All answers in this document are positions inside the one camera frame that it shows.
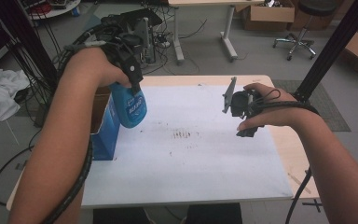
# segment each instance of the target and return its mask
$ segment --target blue box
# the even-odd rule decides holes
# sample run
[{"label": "blue box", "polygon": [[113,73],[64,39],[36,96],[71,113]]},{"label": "blue box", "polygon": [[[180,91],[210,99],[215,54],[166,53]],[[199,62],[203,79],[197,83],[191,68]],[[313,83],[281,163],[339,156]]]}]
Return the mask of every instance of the blue box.
[{"label": "blue box", "polygon": [[115,154],[120,121],[110,92],[108,95],[107,104],[106,94],[96,94],[94,98],[92,125],[99,126],[96,132],[91,131],[90,134],[94,161],[111,161]]}]

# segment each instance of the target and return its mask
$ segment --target blue spray bottle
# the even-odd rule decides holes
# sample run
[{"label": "blue spray bottle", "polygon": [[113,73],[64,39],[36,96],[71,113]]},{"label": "blue spray bottle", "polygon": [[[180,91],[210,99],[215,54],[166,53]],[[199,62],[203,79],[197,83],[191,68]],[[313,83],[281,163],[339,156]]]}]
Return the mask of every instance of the blue spray bottle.
[{"label": "blue spray bottle", "polygon": [[147,107],[145,96],[139,85],[144,79],[141,65],[137,62],[133,51],[129,48],[129,46],[136,46],[130,42],[132,39],[129,40],[129,38],[133,38],[133,35],[125,37],[126,36],[121,36],[121,40],[123,41],[121,48],[110,48],[114,50],[113,53],[115,57],[108,57],[108,59],[112,64],[118,65],[124,74],[127,75],[131,87],[126,88],[119,83],[114,83],[110,85],[109,88],[112,92],[113,102],[121,125],[126,128],[133,128],[144,119]]}]

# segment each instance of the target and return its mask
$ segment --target table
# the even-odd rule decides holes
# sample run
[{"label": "table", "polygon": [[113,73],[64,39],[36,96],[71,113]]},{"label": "table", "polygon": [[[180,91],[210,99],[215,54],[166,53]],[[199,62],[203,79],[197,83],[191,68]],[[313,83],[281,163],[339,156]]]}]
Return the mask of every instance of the table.
[{"label": "table", "polygon": [[230,60],[234,62],[238,58],[238,54],[232,47],[231,41],[229,40],[229,31],[231,28],[231,21],[234,14],[234,9],[237,4],[241,5],[252,5],[257,3],[263,3],[264,0],[169,0],[170,6],[174,7],[174,32],[173,32],[173,45],[175,48],[176,59],[180,64],[185,60],[182,52],[182,48],[179,42],[179,7],[190,7],[190,6],[206,6],[206,5],[230,5],[227,13],[227,23],[224,32],[220,32],[222,36],[223,44],[226,46],[230,55]]},{"label": "table", "polygon": [[[142,82],[142,86],[146,97],[148,97],[147,93],[150,93],[150,87],[152,86],[165,88],[171,87],[176,90],[175,92],[181,93],[183,93],[183,91],[181,90],[182,88],[186,89],[189,86],[196,86],[200,88],[198,95],[202,95],[203,92],[207,91],[209,88],[224,87],[224,89],[226,89],[229,82],[229,76],[145,77],[144,81]],[[267,76],[237,76],[237,85],[239,85],[240,87],[251,82],[260,82],[272,86],[271,80]],[[153,108],[152,101],[149,100],[147,102],[149,103],[150,108]],[[225,116],[225,118],[227,118],[227,120],[234,120],[234,123],[230,124],[231,126],[238,125],[241,122],[240,119],[232,118],[229,114],[223,114],[221,112],[221,110],[223,109],[223,97],[221,97],[221,101],[218,102],[218,107],[220,108],[218,113],[219,115],[222,114],[223,116]],[[155,112],[149,110],[148,117],[152,117],[153,113]],[[157,124],[158,120],[149,120],[145,122],[143,121],[143,123],[146,122],[155,122],[155,124]],[[218,128],[224,130],[224,127],[221,126],[222,125],[220,124]],[[150,130],[144,129],[144,127],[142,127],[141,125],[136,128],[132,130],[122,129],[120,130],[120,132],[138,133],[135,136],[140,142],[142,142],[144,139],[142,139],[142,135],[140,133],[147,133]],[[270,137],[268,132],[271,133],[273,139],[267,139]],[[178,127],[175,133],[167,133],[172,138],[175,138],[175,136],[177,136],[178,139],[176,140],[181,140],[181,138],[189,138],[190,136],[197,137],[197,132],[195,132],[195,130],[189,127],[188,124],[183,128]],[[227,136],[225,136],[225,139],[229,138],[230,135],[235,135],[235,130],[233,133],[229,133]],[[270,176],[269,172],[263,173],[257,170],[253,170],[249,174],[249,171],[241,170],[241,173],[239,174],[238,169],[241,168],[238,166],[230,165],[231,163],[238,165],[238,162],[241,162],[241,158],[252,156],[252,153],[253,155],[255,155],[259,151],[265,150],[266,152],[273,154],[273,151],[267,150],[268,148],[258,148],[257,150],[251,150],[247,148],[246,150],[248,151],[244,151],[244,148],[241,148],[240,150],[228,149],[224,151],[216,151],[215,149],[213,149],[210,151],[198,151],[196,150],[196,148],[199,147],[197,145],[201,145],[201,142],[186,142],[187,145],[180,145],[183,144],[183,142],[180,143],[180,141],[176,140],[174,140],[175,142],[173,142],[171,138],[171,140],[169,139],[168,141],[164,141],[163,139],[153,139],[153,141],[158,142],[159,145],[164,146],[164,144],[170,144],[168,145],[170,147],[169,150],[154,151],[153,148],[147,147],[145,145],[138,146],[137,150],[133,150],[131,149],[131,147],[126,146],[122,142],[117,142],[117,151],[115,152],[115,158],[113,161],[95,161],[92,164],[89,177],[86,181],[82,205],[84,208],[98,208],[115,206],[140,206],[151,204],[156,205],[181,203],[190,204],[243,202],[248,200],[261,201],[291,198],[293,196],[293,193],[296,192],[296,190],[298,189],[298,182],[301,181],[305,175],[304,171],[309,166],[301,143],[296,136],[296,133],[294,133],[290,128],[286,127],[266,127],[264,129],[259,129],[259,131],[255,135],[255,138],[257,138],[257,136],[266,137],[266,139],[263,139],[263,146],[274,148],[275,143],[284,170],[282,171],[281,177],[275,176],[276,179],[274,181],[282,182],[280,184],[281,187],[276,188],[275,185],[279,184],[275,183],[272,185],[269,183],[265,186],[257,186],[258,181],[263,179],[263,176],[267,179],[275,178],[274,176]],[[125,139],[125,137],[125,135],[119,134],[119,139]],[[237,136],[235,136],[233,139],[234,140],[232,141],[240,139],[240,141],[243,141],[243,143],[247,146],[250,146],[252,144],[252,141],[254,141],[252,139],[246,140]],[[178,147],[172,146],[172,143],[181,146],[180,148],[186,150],[186,153],[182,153],[181,151],[177,150]],[[200,164],[202,164],[203,166],[202,169],[199,169],[197,165],[189,167],[193,170],[188,170],[188,168],[185,170],[182,169],[182,165],[186,166],[186,164],[181,164],[181,162],[193,163],[193,165],[198,162],[192,160],[191,157],[184,158],[186,155],[193,155],[194,157],[198,157],[201,160],[202,158],[208,157],[208,154],[205,154],[204,156],[200,157],[200,153],[205,152],[208,152],[208,154],[217,152],[217,156],[223,159],[225,158],[225,156],[227,156],[225,161],[225,164],[227,166],[220,166],[216,170],[216,167],[213,166],[213,164],[208,164],[207,161],[200,161]],[[170,170],[170,167],[166,167],[166,161],[170,160],[171,158],[176,158],[171,163],[176,168]],[[152,172],[147,172],[147,170],[146,172],[139,170],[139,167],[137,167],[139,164],[136,164],[138,161],[139,163],[141,163],[143,169],[150,169],[152,170]],[[151,169],[149,167],[160,167],[160,169]],[[218,174],[220,172],[219,169],[225,170],[223,171],[222,175]],[[196,173],[195,175],[188,177],[176,171],[187,172],[187,174],[191,174],[194,172]],[[210,175],[208,171],[216,172],[216,176],[218,176],[218,178],[213,179],[213,175]],[[233,183],[233,176],[227,176],[227,174],[237,175],[234,177],[239,179],[238,182]],[[249,178],[241,179],[242,175],[248,175],[248,177],[254,181],[243,183],[241,182],[242,180],[249,180]],[[195,190],[189,190],[189,188],[187,187],[187,185],[191,186],[192,183],[197,182],[197,178],[202,180],[198,182],[201,184],[203,184],[202,182],[206,183],[210,181],[209,185],[208,183],[206,183],[205,186],[201,186],[204,192],[200,191],[200,186],[193,186],[192,188],[195,188]],[[287,180],[289,181],[290,187],[285,185],[285,181],[287,184]],[[257,188],[262,189],[262,196],[260,196],[260,192],[257,192],[257,190],[254,191],[254,189]],[[8,209],[11,206],[14,193],[15,190],[13,190],[9,202],[7,202]],[[307,188],[304,190],[301,197],[318,198],[317,190],[315,188],[313,180],[309,182]]]}]

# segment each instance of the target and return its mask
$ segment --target white table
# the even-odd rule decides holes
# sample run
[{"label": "white table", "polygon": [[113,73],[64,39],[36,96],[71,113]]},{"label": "white table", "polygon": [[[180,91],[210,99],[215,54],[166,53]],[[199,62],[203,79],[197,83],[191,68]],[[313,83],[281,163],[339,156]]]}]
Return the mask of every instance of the white table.
[{"label": "white table", "polygon": [[[267,76],[236,77],[236,91],[252,82],[272,86]],[[287,127],[260,128],[255,138],[235,136],[235,127],[241,120],[232,118],[229,112],[221,112],[222,94],[230,78],[145,77],[142,87],[149,105],[146,119],[134,129],[121,129],[121,142],[117,142],[113,161],[95,161],[91,165],[82,206],[98,208],[291,198],[309,166],[301,142],[296,133]],[[150,95],[154,94],[151,87],[162,90],[161,95]],[[176,91],[167,93],[164,88],[158,87],[171,87]],[[197,92],[183,91],[189,87],[196,87]],[[205,118],[200,114],[195,115],[194,111],[188,113],[193,110],[191,107],[197,106],[194,101],[183,105],[183,101],[178,100],[181,97],[168,101],[172,99],[169,96],[175,94],[183,94],[186,98],[202,98],[209,90],[217,90],[218,96],[213,96],[208,104],[200,102],[204,105],[205,114],[210,113]],[[164,98],[157,101],[158,97],[165,97],[166,101],[161,100]],[[166,106],[181,105],[174,110],[187,113],[186,120],[193,117],[193,121],[186,123],[180,115],[170,118],[164,115],[164,109],[154,110],[159,107],[158,102],[167,102],[164,104]],[[215,121],[205,126],[203,120],[210,120],[211,117]],[[158,127],[163,127],[165,135],[158,132]],[[223,138],[218,138],[213,132],[223,135]],[[8,209],[15,191],[7,202]],[[312,179],[301,198],[318,197]]]},{"label": "white table", "polygon": [[231,28],[231,21],[234,14],[234,5],[252,5],[257,3],[263,3],[264,0],[169,0],[170,6],[174,7],[174,32],[173,32],[173,45],[175,48],[176,59],[180,64],[185,60],[182,52],[182,48],[179,42],[179,7],[191,7],[191,6],[208,6],[208,5],[229,5],[227,13],[227,23],[224,32],[220,32],[224,45],[226,46],[230,55],[230,60],[233,62],[238,58],[238,54],[232,47],[229,40],[229,31]]}]

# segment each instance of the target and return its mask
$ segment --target forearm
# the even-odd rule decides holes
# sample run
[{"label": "forearm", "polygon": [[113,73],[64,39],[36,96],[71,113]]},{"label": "forearm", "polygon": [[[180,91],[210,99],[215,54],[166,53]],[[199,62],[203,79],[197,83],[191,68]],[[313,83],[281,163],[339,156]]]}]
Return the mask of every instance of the forearm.
[{"label": "forearm", "polygon": [[9,222],[41,222],[75,183],[86,155],[97,87],[95,81],[75,74],[62,77],[22,175]]},{"label": "forearm", "polygon": [[303,143],[331,223],[358,223],[358,163],[322,118],[301,112],[293,126]]}]

